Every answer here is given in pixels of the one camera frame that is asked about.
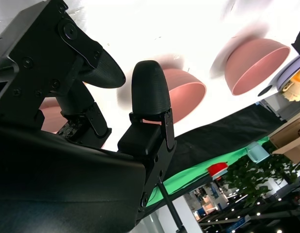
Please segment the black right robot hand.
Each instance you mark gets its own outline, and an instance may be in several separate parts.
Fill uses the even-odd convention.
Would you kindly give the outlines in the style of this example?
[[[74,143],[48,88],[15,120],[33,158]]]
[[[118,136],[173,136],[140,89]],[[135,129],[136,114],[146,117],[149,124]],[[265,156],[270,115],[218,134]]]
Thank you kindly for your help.
[[[102,149],[111,129],[87,85],[119,88],[125,75],[67,8],[39,2],[0,35],[0,233],[127,233],[176,149],[153,60],[133,70],[118,151]]]

